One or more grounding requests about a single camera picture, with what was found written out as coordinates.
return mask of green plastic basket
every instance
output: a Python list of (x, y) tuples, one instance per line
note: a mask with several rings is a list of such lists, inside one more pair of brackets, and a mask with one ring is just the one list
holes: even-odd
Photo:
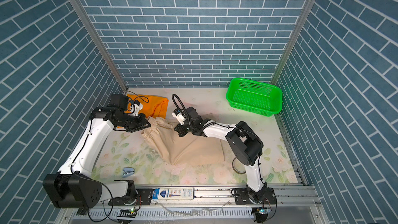
[(244, 78), (233, 78), (226, 92), (234, 108), (272, 116), (282, 110), (282, 90), (274, 85)]

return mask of orange cloth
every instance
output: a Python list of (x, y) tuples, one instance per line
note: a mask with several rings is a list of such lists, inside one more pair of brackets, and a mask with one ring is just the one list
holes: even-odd
[[(136, 95), (132, 94), (127, 94), (132, 99), (137, 98)], [(160, 96), (153, 96), (153, 95), (140, 95), (139, 96), (145, 96), (149, 99), (149, 103), (144, 102), (141, 98), (137, 98), (139, 102), (142, 103), (143, 108), (141, 109), (140, 113), (144, 113), (145, 117), (161, 117), (161, 118), (166, 118), (166, 111), (167, 111), (167, 105), (169, 103), (169, 100), (167, 98), (163, 98)]]

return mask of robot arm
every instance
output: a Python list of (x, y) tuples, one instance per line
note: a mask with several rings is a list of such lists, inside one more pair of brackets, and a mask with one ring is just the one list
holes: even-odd
[(123, 127), (126, 132), (150, 127), (145, 114), (138, 113), (141, 109), (139, 101), (113, 94), (106, 107), (97, 107), (91, 112), (87, 127), (71, 155), (57, 173), (48, 174), (43, 180), (43, 187), (54, 207), (92, 208), (99, 201), (126, 195), (131, 196), (130, 200), (135, 199), (132, 181), (102, 184), (90, 176), (106, 138), (115, 127)]
[[(181, 109), (174, 98), (180, 102)], [(241, 121), (237, 124), (221, 124), (210, 119), (202, 119), (193, 107), (185, 108), (177, 95), (172, 99), (177, 109), (172, 113), (179, 125), (174, 130), (179, 136), (185, 136), (188, 132), (193, 135), (215, 137), (229, 143), (236, 158), (244, 165), (247, 176), (247, 189), (249, 197), (254, 203), (264, 200), (267, 184), (260, 177), (259, 159), (262, 155), (263, 142), (254, 131)]]

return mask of brick wallpaper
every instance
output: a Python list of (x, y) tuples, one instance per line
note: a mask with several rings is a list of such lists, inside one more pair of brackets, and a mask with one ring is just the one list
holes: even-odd
[(81, 0), (129, 87), (269, 82), (305, 0)]
[(398, 0), (316, 0), (278, 85), (331, 223), (398, 223)]
[(67, 0), (0, 0), (0, 223), (52, 223), (42, 180), (118, 85)]

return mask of metal rail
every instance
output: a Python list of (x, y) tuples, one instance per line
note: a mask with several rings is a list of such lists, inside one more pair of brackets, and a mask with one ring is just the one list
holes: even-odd
[(98, 48), (99, 52), (101, 53), (102, 58), (108, 64), (109, 69), (111, 70), (112, 74), (116, 78), (121, 89), (127, 90), (126, 83), (124, 82), (122, 76), (120, 75), (119, 71), (117, 70), (117, 67), (113, 63), (113, 60), (112, 60), (111, 56), (109, 55), (105, 45), (103, 44), (100, 36), (98, 35), (93, 23), (91, 22), (86, 11), (84, 10), (82, 3), (80, 2), (80, 0), (69, 0), (69, 2), (72, 5), (73, 9), (75, 10), (80, 21), (82, 21), (84, 27), (86, 28), (88, 34), (90, 35), (90, 37), (93, 40), (96, 47)]
[(290, 35), (289, 41), (286, 44), (285, 51), (283, 52), (281, 56), (281, 60), (278, 63), (278, 66), (275, 69), (274, 76), (271, 79), (270, 84), (276, 85), (276, 82), (279, 79), (279, 76), (281, 75), (281, 72), (283, 70), (283, 67), (285, 66), (287, 59), (289, 58), (290, 53), (292, 52), (293, 46), (295, 45), (297, 38), (299, 37), (299, 34), (301, 32), (301, 29), (304, 26), (304, 23), (310, 14), (310, 11), (312, 9), (312, 6), (314, 5), (315, 0), (306, 0), (304, 3), (304, 6), (301, 10), (300, 16), (297, 19), (296, 25), (292, 31), (292, 34)]

